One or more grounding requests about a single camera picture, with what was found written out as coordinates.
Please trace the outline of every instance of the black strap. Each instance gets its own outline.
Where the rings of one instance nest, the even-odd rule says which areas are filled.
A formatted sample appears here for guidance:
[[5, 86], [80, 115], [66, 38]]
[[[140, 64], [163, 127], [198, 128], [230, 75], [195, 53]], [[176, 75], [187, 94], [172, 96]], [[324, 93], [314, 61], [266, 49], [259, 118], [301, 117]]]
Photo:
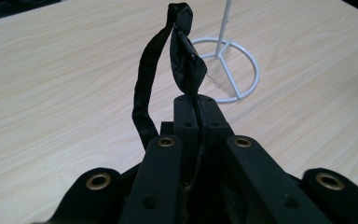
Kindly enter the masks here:
[[193, 12], [186, 3], [169, 4], [165, 27], [147, 44], [139, 62], [138, 80], [133, 97], [132, 119], [144, 148], [158, 131], [148, 113], [150, 95], [157, 70], [158, 59], [172, 31], [171, 66], [173, 78], [184, 94], [196, 97], [206, 74], [206, 65], [195, 51], [187, 36], [190, 33]]

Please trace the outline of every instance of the black plastic part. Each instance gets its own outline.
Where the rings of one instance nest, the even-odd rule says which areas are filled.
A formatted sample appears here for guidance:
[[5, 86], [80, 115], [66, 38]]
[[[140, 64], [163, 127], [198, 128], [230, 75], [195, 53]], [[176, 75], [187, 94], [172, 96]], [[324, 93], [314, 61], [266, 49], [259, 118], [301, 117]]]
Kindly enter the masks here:
[[249, 212], [249, 204], [240, 192], [221, 184], [222, 200], [229, 218], [227, 223], [245, 224]]
[[254, 139], [230, 136], [223, 155], [249, 204], [246, 223], [331, 223]]
[[199, 95], [202, 115], [203, 151], [198, 148], [195, 179], [187, 199], [187, 211], [194, 223], [227, 223], [222, 200], [218, 153], [227, 137], [233, 134], [216, 101]]
[[173, 101], [173, 134], [183, 141], [182, 179], [190, 181], [194, 178], [199, 125], [189, 95], [176, 97]]
[[172, 121], [162, 121], [159, 134], [173, 134], [173, 122]]
[[116, 223], [123, 197], [120, 174], [111, 169], [90, 170], [66, 192], [60, 206], [46, 224]]
[[358, 186], [323, 168], [308, 170], [301, 188], [335, 223], [358, 224]]
[[178, 137], [153, 138], [118, 223], [179, 223], [181, 163], [182, 141]]
[[59, 2], [61, 0], [0, 0], [0, 19]]
[[120, 188], [121, 188], [121, 192], [124, 197], [126, 197], [130, 194], [131, 188], [133, 185], [133, 181], [135, 180], [135, 177], [138, 174], [140, 166], [141, 166], [141, 163], [138, 163], [137, 165], [130, 168], [130, 170], [121, 174]]

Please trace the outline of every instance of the mounting hole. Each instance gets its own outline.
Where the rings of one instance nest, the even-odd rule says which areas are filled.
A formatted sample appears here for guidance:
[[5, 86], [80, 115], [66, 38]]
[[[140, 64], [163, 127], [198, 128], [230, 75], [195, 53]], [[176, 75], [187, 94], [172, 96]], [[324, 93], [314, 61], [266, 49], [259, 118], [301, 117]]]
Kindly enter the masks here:
[[92, 175], [86, 182], [86, 187], [92, 190], [104, 189], [111, 181], [111, 177], [107, 173]]
[[235, 145], [238, 147], [249, 147], [252, 145], [252, 142], [249, 139], [239, 137], [235, 139]]
[[170, 137], [160, 138], [158, 140], [158, 145], [161, 147], [171, 147], [175, 144], [175, 140]]
[[287, 194], [283, 195], [281, 198], [281, 203], [290, 209], [297, 209], [299, 207], [299, 203]]
[[322, 186], [328, 189], [342, 190], [345, 188], [345, 185], [342, 183], [341, 180], [327, 173], [317, 174], [316, 180], [318, 181], [319, 184], [321, 184]]
[[142, 200], [142, 206], [147, 210], [157, 208], [158, 203], [159, 199], [156, 196], [147, 196]]

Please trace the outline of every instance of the white wire stand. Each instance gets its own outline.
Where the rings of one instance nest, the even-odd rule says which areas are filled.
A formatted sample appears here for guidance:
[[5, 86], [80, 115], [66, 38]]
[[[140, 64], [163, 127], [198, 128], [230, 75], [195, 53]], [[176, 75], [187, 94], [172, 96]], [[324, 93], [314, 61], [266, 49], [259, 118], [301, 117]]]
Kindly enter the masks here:
[[[223, 20], [222, 20], [222, 27], [220, 28], [220, 34], [219, 34], [219, 38], [215, 38], [215, 37], [203, 37], [200, 39], [195, 39], [192, 41], [192, 43], [198, 44], [198, 43], [202, 43], [202, 42], [215, 42], [217, 43], [216, 46], [216, 52], [215, 53], [209, 53], [209, 54], [203, 54], [200, 55], [200, 57], [202, 59], [205, 58], [212, 58], [214, 57], [216, 60], [219, 59], [220, 63], [222, 64], [226, 75], [228, 77], [228, 80], [232, 86], [232, 88], [235, 91], [236, 96], [234, 97], [228, 97], [228, 98], [222, 98], [222, 99], [215, 99], [215, 101], [217, 103], [232, 103], [232, 102], [236, 102], [244, 97], [247, 97], [248, 95], [250, 95], [254, 90], [255, 87], [258, 84], [258, 81], [260, 79], [260, 74], [259, 74], [259, 69], [258, 69], [258, 65], [257, 62], [255, 61], [255, 58], [252, 56], [252, 54], [244, 49], [243, 47], [241, 47], [239, 44], [236, 44], [235, 42], [233, 42], [231, 39], [230, 40], [225, 40], [223, 38], [224, 34], [225, 34], [225, 30], [226, 30], [226, 23], [227, 23], [227, 19], [228, 19], [228, 13], [229, 13], [229, 9], [231, 6], [231, 0], [227, 0], [226, 1], [226, 9], [225, 9], [225, 14], [223, 16]], [[227, 66], [226, 60], [223, 57], [223, 54], [225, 53], [225, 51], [228, 49], [228, 47], [233, 47], [237, 50], [239, 50], [241, 53], [243, 53], [248, 59], [249, 61], [252, 63], [254, 70], [255, 70], [255, 78], [254, 78], [254, 82], [252, 83], [252, 85], [249, 87], [249, 89], [245, 92], [240, 92], [240, 90], [238, 89], [237, 83], [235, 82], [233, 76], [231, 75], [231, 72]]]

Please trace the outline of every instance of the wooden table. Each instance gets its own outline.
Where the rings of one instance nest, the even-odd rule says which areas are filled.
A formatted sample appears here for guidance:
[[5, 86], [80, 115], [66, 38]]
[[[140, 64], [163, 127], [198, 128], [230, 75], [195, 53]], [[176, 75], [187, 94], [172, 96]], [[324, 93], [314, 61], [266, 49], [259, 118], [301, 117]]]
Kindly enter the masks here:
[[[168, 3], [72, 0], [0, 20], [0, 223], [45, 221], [81, 174], [141, 161], [133, 87]], [[225, 2], [188, 3], [190, 38], [218, 36]], [[234, 132], [297, 177], [324, 167], [358, 184], [358, 10], [338, 0], [234, 1], [226, 37], [261, 72], [250, 97], [221, 105]], [[249, 61], [235, 49], [227, 61], [246, 88]], [[219, 63], [207, 65], [220, 89], [207, 77], [200, 93], [232, 95]], [[180, 94], [166, 48], [150, 106], [158, 126]]]

